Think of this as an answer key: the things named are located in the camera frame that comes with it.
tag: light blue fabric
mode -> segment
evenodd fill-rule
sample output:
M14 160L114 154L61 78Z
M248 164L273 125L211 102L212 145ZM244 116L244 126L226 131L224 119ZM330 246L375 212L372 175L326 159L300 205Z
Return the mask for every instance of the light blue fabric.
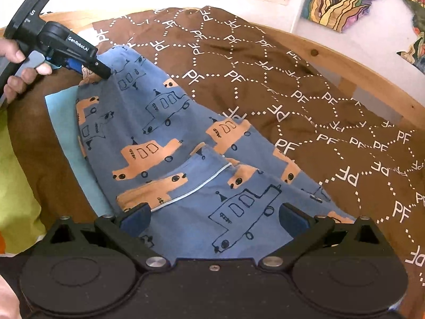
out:
M45 97L50 120L60 146L88 202L98 216L111 214L113 213L112 207L97 184L78 144L78 124L75 117L76 99L77 86Z

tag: round black disc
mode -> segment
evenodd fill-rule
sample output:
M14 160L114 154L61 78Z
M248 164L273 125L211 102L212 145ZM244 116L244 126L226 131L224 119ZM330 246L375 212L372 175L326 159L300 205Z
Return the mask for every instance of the round black disc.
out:
M56 313L100 310L123 297L136 280L126 256L102 247L83 247L70 255L67 243L33 255L23 268L21 288L35 306Z
M397 257L342 257L338 249L314 251L294 265L293 280L306 298L327 310L354 315L387 310L401 299L407 275Z

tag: metal screw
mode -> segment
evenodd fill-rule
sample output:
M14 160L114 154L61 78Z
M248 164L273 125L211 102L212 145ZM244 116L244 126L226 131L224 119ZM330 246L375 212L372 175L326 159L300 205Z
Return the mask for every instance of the metal screw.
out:
M210 271L219 271L220 270L220 266L219 265L211 265L210 266Z
M268 267L278 267L283 264L283 259L281 257L269 256L263 259L263 264Z
M150 257L146 259L146 265L149 267L163 267L167 260L163 257Z

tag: orange car print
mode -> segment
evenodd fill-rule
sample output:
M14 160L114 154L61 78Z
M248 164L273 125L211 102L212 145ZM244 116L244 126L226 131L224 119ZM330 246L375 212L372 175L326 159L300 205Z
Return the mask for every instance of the orange car print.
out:
M171 200L169 192L187 183L184 173L178 173L165 179L148 182L135 189L126 190L116 197L120 208L124 211L131 209L142 202L147 202L151 210Z
M170 87L176 87L178 84L171 78L167 79L165 82L163 82L163 85L165 88L169 89Z
M248 120L243 120L240 124L234 122L231 118L222 121L210 118L214 123L205 131L216 143L214 151L224 154L229 148L236 151L236 142L243 136L250 136L249 128L251 124Z
M285 161L288 163L285 170L283 171L282 176L280 179L282 181L285 181L286 183L291 183L297 175L300 173L301 169L295 164L293 160L291 160L289 157L285 156L283 153L279 151L279 149L275 148L273 151L273 156L279 158L282 161Z
M172 154L181 146L181 142L172 139L162 147L155 140L139 145L128 145L121 150L121 154L127 161L128 166L112 172L117 181L134 179L137 175L147 177L147 171L161 163L171 162Z
M198 145L195 146L195 148L192 150L191 153L189 153L190 156L193 156L195 153L199 152L199 150L201 150L205 145L207 145L204 142L199 143Z
M81 101L78 99L76 102L76 110L77 110L77 118L78 118L78 125L82 125L84 122L86 122L86 116L84 113L84 109L91 107L94 104L98 104L99 103L99 97L98 96L93 96L90 98L86 98L86 99L82 99ZM96 107L92 107L92 109L90 109L90 114L95 114L96 113Z
M250 165L241 164L236 167L235 174L227 181L231 189L238 188L243 182L248 181L252 175L258 170Z
M226 161L228 161L229 163L231 163L234 167L236 167L240 162L234 158L227 158L226 157Z
M331 211L327 214L328 217L331 217L336 223L354 223L354 221L348 217L342 217L338 215L335 211Z

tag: finger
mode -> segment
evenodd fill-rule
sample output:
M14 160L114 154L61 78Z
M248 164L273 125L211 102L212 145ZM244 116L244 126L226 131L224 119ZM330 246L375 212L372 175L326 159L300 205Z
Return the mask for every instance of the finger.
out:
M52 74L52 67L50 67L47 63L43 63L36 68L38 74L41 75L49 75Z
M24 83L24 81L16 76L10 76L9 79L7 79L7 83L11 87L11 89L16 91L17 93L22 93L26 89L26 84Z
M25 55L19 50L18 44L11 40L0 38L0 56L6 56L10 62L21 63Z
M7 84L4 86L4 94L6 96L6 100L7 100L7 103L8 104L12 103L12 101L14 101L14 99L16 98L16 96L18 96L18 93L16 91L14 91Z
M37 71L34 68L26 68L22 71L21 78L26 84L31 84L37 77Z

